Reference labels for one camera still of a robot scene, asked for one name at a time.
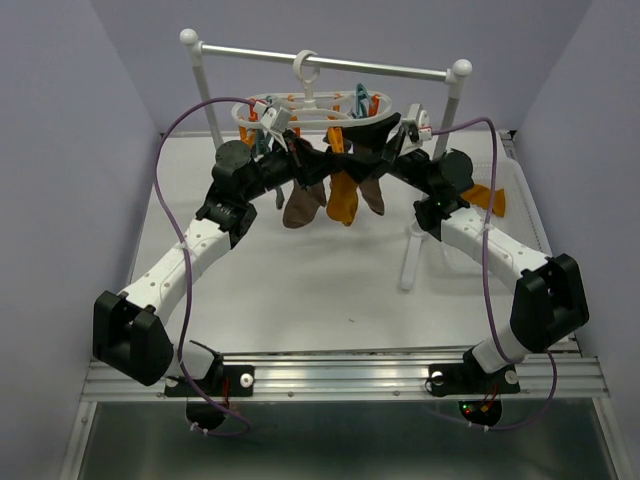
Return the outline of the beige striped sock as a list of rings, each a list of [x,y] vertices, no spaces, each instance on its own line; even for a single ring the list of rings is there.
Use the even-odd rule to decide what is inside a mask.
[[[365,180],[359,184],[359,190],[369,209],[376,215],[383,216],[385,213],[385,203],[379,180]]]

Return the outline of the white round clip hanger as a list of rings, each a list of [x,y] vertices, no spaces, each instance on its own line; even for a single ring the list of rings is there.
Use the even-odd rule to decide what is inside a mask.
[[[294,56],[292,69],[300,82],[302,91],[298,93],[267,93],[250,97],[253,106],[236,103],[231,108],[234,122],[248,129],[260,125],[261,114],[268,106],[284,107],[292,112],[289,129],[320,130],[330,127],[354,127],[374,123],[392,114],[392,101],[382,92],[368,90],[371,96],[381,97],[379,113],[374,117],[356,119],[353,116],[355,89],[347,91],[319,92],[314,88],[320,68],[312,67],[309,74],[303,72],[303,63],[315,55],[314,51],[301,50]]]

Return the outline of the yellow sock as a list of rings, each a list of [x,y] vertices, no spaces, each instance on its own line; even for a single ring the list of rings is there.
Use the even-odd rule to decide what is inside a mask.
[[[479,206],[485,210],[489,207],[491,196],[491,189],[484,185],[476,184],[471,189],[463,192],[461,197],[473,204],[475,206]],[[495,191],[494,202],[492,213],[498,217],[504,217],[506,215],[507,210],[507,202],[506,202],[506,194],[504,189],[499,189]]]
[[[357,183],[346,172],[339,172],[331,175],[330,189],[326,205],[327,215],[343,226],[351,226],[359,203]]]

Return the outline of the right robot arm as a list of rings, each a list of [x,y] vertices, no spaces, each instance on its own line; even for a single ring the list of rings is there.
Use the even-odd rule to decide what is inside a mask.
[[[501,368],[543,353],[589,319],[586,295],[577,262],[533,250],[471,208],[462,195],[472,186],[473,166],[460,151],[434,160],[421,151],[421,135],[430,129],[393,115],[364,126],[346,128],[345,138],[373,151],[371,164],[356,176],[388,173],[425,194],[415,202],[419,227],[482,266],[482,281],[498,278],[513,294],[509,322],[492,326],[491,335],[474,346],[460,366],[463,384],[482,390]]]

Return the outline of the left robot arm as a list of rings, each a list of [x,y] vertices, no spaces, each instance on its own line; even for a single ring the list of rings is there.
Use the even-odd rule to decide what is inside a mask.
[[[331,164],[293,132],[284,145],[260,158],[240,140],[215,153],[213,182],[203,205],[177,243],[137,281],[94,303],[94,356],[127,377],[150,386],[180,373],[178,347],[165,325],[195,282],[247,234],[257,217],[253,200],[296,179],[321,179]]]

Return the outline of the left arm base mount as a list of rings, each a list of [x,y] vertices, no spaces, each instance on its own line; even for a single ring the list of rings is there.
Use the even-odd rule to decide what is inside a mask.
[[[184,345],[184,365],[195,385],[211,398],[251,397],[255,383],[255,367],[228,363],[224,356],[200,342]],[[177,355],[164,377],[164,395],[169,398],[196,398],[200,394],[191,386],[178,364]]]

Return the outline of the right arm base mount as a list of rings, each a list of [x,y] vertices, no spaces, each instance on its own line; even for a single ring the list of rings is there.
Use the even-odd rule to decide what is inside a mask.
[[[435,397],[459,395],[518,394],[519,379],[512,365],[503,367],[494,373],[486,373],[466,363],[439,363],[429,366],[429,374],[425,380],[425,389]]]

